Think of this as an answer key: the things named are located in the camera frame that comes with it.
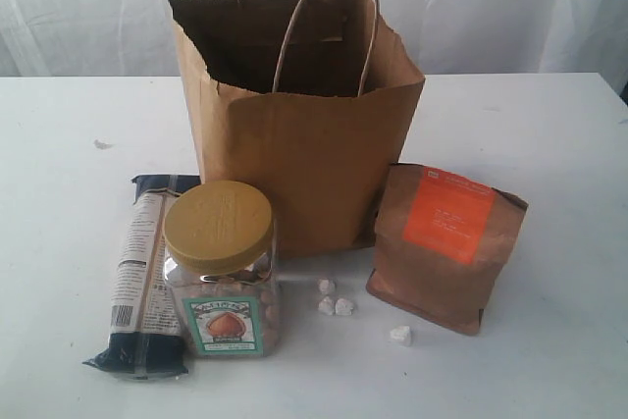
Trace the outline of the large brown paper bag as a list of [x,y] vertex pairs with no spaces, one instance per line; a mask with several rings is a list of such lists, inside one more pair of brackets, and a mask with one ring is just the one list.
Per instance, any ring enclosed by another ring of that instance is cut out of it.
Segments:
[[424,76],[380,0],[170,0],[200,177],[271,200],[285,257],[369,246]]

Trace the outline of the nut jar with yellow lid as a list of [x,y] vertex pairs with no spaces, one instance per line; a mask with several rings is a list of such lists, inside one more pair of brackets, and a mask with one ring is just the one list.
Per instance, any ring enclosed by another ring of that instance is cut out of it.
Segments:
[[263,357],[279,339],[275,215],[254,186],[213,181],[166,213],[164,281],[189,352]]

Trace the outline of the brown pouch with orange label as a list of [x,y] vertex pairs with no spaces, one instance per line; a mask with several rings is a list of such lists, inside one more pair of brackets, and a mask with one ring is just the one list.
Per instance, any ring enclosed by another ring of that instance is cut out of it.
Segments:
[[367,291],[437,325],[477,335],[527,209],[515,194],[442,169],[392,165]]

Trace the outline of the white crumpled pellet upper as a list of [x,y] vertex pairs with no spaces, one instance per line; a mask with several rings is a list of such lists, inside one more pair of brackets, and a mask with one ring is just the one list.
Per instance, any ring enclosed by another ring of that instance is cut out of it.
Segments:
[[331,279],[320,279],[317,284],[318,290],[323,295],[331,295],[336,291],[336,284]]

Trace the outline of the white crumpled pellet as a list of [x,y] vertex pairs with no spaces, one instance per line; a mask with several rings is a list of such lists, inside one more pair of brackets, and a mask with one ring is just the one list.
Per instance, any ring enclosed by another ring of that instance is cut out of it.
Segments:
[[412,331],[407,325],[397,326],[389,332],[390,340],[396,344],[410,346],[412,344]]
[[331,295],[336,291],[336,284],[331,279],[320,279],[317,284],[318,290],[323,295]]
[[336,316],[351,316],[354,312],[355,304],[343,297],[339,297],[335,303],[335,315]]
[[320,313],[324,315],[334,316],[335,315],[335,302],[331,297],[325,296],[319,301],[317,309]]

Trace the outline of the white crumpled pellet lower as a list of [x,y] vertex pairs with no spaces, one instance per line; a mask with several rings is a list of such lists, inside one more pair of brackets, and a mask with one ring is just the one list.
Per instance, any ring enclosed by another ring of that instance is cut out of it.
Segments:
[[320,313],[324,315],[334,316],[335,315],[335,302],[331,297],[325,296],[319,301],[317,309]]

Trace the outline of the white crumpled pellet middle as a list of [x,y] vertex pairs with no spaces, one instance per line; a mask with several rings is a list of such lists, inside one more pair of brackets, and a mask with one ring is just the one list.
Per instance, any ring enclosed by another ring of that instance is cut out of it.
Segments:
[[335,315],[336,316],[351,316],[354,312],[355,304],[343,297],[339,297],[335,303]]

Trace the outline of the white crumpled pellet right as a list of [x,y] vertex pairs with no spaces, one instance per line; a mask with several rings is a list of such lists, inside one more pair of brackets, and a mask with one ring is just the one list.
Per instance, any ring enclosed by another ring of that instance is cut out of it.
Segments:
[[412,344],[412,331],[407,325],[397,326],[389,332],[390,340],[396,344],[410,346]]

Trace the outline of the white paper scrap on table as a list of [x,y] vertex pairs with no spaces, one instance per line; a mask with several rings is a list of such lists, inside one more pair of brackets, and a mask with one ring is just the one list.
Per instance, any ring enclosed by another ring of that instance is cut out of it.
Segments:
[[110,148],[112,148],[112,147],[113,147],[113,145],[112,145],[112,144],[107,143],[107,142],[100,141],[100,140],[98,140],[98,139],[95,139],[95,140],[93,141],[93,144],[94,144],[94,146],[95,146],[97,149],[100,149],[100,150],[106,150],[106,149],[110,149]]

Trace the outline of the dark noodle packet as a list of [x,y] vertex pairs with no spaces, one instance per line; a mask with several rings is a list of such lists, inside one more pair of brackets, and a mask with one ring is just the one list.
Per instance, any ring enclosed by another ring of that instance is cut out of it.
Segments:
[[163,223],[175,200],[200,184],[189,175],[139,175],[122,254],[116,264],[106,348],[84,365],[146,381],[188,373],[185,341],[163,278]]

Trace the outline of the white backdrop curtain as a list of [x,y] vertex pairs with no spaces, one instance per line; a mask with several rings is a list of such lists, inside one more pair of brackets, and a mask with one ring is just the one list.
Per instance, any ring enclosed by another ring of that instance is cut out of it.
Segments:
[[[169,0],[1,0],[5,76],[174,76]],[[627,0],[381,0],[427,74],[627,80]]]

